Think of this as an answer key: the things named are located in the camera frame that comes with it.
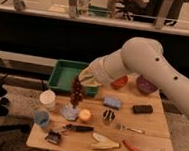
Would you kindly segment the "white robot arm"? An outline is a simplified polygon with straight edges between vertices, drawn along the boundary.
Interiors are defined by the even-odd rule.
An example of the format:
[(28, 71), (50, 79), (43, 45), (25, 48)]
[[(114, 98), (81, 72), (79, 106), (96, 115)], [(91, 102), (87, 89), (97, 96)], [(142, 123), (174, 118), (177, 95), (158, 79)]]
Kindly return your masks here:
[(79, 79), (83, 86), (94, 87), (136, 72), (160, 88), (189, 119), (189, 79), (176, 71), (163, 53), (162, 45), (153, 38), (131, 38), (119, 50), (94, 59)]

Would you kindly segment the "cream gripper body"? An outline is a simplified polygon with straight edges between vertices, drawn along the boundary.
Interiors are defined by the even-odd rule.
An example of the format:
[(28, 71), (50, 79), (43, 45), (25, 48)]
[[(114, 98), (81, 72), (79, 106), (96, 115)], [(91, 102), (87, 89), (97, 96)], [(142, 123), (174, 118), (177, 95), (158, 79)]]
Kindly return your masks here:
[(87, 67), (83, 69), (79, 74), (79, 81), (82, 86), (96, 87), (100, 86), (100, 83), (96, 81)]

